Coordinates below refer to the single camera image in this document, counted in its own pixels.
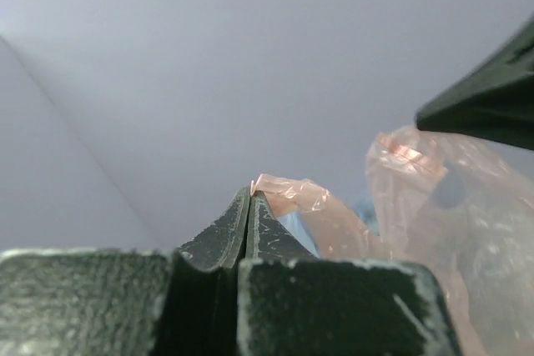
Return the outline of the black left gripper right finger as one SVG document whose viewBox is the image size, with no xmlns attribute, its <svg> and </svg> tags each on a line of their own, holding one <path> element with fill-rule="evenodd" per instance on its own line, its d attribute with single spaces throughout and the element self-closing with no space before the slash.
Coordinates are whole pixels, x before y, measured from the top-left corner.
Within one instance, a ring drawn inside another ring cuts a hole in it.
<svg viewBox="0 0 534 356">
<path fill-rule="evenodd" d="M 436 278 L 416 263 L 314 257 L 274 217 L 249 204 L 239 263 L 241 355 L 458 355 Z"/>
</svg>

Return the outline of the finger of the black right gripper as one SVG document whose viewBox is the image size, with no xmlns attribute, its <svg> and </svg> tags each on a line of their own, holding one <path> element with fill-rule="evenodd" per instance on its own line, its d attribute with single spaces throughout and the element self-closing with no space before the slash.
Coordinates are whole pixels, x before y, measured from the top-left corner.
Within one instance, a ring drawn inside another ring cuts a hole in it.
<svg viewBox="0 0 534 356">
<path fill-rule="evenodd" d="M 533 149 L 533 20 L 416 113 L 418 129 Z"/>
</svg>

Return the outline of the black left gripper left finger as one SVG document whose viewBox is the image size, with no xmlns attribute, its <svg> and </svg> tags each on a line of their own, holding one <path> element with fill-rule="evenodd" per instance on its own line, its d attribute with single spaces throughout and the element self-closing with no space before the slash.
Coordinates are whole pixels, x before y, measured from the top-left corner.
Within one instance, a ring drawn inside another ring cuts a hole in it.
<svg viewBox="0 0 534 356">
<path fill-rule="evenodd" d="M 4 355 L 232 355 L 250 195 L 178 248 L 1 255 Z"/>
</svg>

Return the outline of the pink plastic trash bag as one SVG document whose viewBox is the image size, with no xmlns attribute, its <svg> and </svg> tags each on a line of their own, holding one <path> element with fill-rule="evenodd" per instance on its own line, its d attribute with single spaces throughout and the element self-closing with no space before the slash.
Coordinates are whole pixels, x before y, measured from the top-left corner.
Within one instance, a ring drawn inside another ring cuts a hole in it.
<svg viewBox="0 0 534 356">
<path fill-rule="evenodd" d="M 413 127 L 378 135 L 365 175 L 380 235 L 310 180 L 262 174 L 275 216 L 298 211 L 322 258 L 425 265 L 469 355 L 533 352 L 533 184 L 481 140 Z"/>
</svg>

